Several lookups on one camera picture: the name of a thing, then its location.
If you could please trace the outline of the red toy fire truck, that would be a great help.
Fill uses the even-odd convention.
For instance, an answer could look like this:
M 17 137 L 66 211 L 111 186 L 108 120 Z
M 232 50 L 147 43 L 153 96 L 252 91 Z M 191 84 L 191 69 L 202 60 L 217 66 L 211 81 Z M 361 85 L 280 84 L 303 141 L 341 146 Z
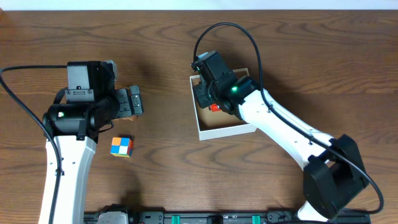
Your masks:
M 209 106 L 209 110 L 210 110 L 211 112 L 221 111 L 220 107 L 219 107 L 218 105 L 216 105 L 216 104 L 210 105 L 210 106 Z

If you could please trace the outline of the multicolour puzzle cube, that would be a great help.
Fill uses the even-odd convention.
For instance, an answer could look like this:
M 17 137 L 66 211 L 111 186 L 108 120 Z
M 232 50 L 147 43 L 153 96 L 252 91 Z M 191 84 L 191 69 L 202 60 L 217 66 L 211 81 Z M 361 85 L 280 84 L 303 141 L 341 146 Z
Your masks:
M 110 154 L 116 157 L 131 157 L 133 141 L 130 138 L 114 137 L 111 143 Z

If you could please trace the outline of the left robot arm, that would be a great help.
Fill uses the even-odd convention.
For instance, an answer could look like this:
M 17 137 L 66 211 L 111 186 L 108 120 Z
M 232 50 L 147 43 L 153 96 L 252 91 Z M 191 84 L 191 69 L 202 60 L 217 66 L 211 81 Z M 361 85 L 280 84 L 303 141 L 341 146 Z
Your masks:
M 144 112 L 139 87 L 116 89 L 112 60 L 68 62 L 68 86 L 60 90 L 43 123 L 47 173 L 40 223 L 83 223 L 86 186 L 98 137 L 115 119 Z

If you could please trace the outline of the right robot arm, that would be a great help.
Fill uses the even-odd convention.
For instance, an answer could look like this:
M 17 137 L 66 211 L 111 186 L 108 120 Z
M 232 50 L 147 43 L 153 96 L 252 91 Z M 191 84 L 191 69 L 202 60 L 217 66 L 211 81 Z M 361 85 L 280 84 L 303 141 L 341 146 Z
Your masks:
M 365 189 L 369 182 L 357 143 L 323 133 L 274 101 L 250 76 L 237 77 L 217 51 L 198 56 L 192 67 L 200 75 L 193 95 L 200 108 L 216 104 L 225 113 L 255 126 L 303 170 L 306 202 L 300 220 L 330 221 Z

